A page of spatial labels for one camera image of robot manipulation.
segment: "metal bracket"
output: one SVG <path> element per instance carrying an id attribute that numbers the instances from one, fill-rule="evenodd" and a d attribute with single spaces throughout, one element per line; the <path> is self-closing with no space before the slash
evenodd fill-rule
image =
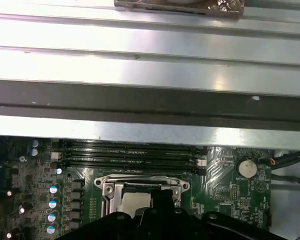
<path id="1" fill-rule="evenodd" d="M 94 185 L 102 189 L 102 213 L 104 217 L 117 212 L 121 206 L 126 189 L 148 191 L 151 189 L 172 190 L 176 207 L 181 206 L 181 193 L 190 189 L 190 184 L 175 177 L 111 174 L 96 178 Z"/>

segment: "motherboard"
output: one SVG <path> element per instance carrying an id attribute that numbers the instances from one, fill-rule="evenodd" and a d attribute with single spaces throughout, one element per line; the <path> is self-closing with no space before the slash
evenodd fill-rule
<path id="1" fill-rule="evenodd" d="M 150 191 L 173 190 L 190 215 L 217 211 L 270 226 L 271 151 L 97 140 L 0 136 L 0 240 L 53 240 L 109 214 L 150 207 Z M 118 192 L 112 186 L 120 184 Z"/>

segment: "screw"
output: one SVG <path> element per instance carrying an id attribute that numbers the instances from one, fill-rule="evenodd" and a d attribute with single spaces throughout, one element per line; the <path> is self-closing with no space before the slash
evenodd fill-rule
<path id="1" fill-rule="evenodd" d="M 113 192 L 114 188 L 113 188 L 112 186 L 107 186 L 107 187 L 105 188 L 105 190 L 106 190 L 106 192 L 107 192 L 108 194 L 110 194 L 110 193 Z"/>
<path id="2" fill-rule="evenodd" d="M 181 208 L 176 208 L 176 209 L 174 210 L 174 212 L 175 212 L 176 214 L 182 214 L 182 209 L 181 209 Z"/>
<path id="3" fill-rule="evenodd" d="M 215 214 L 210 214 L 210 215 L 209 215 L 209 218 L 210 218 L 210 219 L 217 219 L 218 217 L 217 217 L 217 215 L 215 215 Z"/>
<path id="4" fill-rule="evenodd" d="M 21 157 L 19 157 L 19 161 L 24 163 L 27 161 L 27 158 L 25 156 L 21 156 Z"/>

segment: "sheet metal panel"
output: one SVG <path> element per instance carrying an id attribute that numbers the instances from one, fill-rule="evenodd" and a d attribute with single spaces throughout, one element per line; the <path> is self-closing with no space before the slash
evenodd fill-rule
<path id="1" fill-rule="evenodd" d="M 300 96 L 300 9 L 235 20 L 57 4 L 0 1 L 0 79 Z"/>

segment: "reflective metal surface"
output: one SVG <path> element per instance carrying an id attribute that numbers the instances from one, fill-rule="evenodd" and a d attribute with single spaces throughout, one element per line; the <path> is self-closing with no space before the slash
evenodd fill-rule
<path id="1" fill-rule="evenodd" d="M 278 169 L 273 173 L 300 177 L 300 163 Z M 272 181 L 272 183 L 287 184 L 277 181 Z M 295 240 L 300 236 L 300 188 L 298 185 L 287 186 L 271 191 L 271 232 L 286 239 Z"/>
<path id="2" fill-rule="evenodd" d="M 300 96 L 300 9 L 236 20 L 57 4 L 0 1 L 0 79 Z"/>
<path id="3" fill-rule="evenodd" d="M 299 131 L 81 121 L 17 116 L 0 116 L 0 135 L 300 150 Z"/>

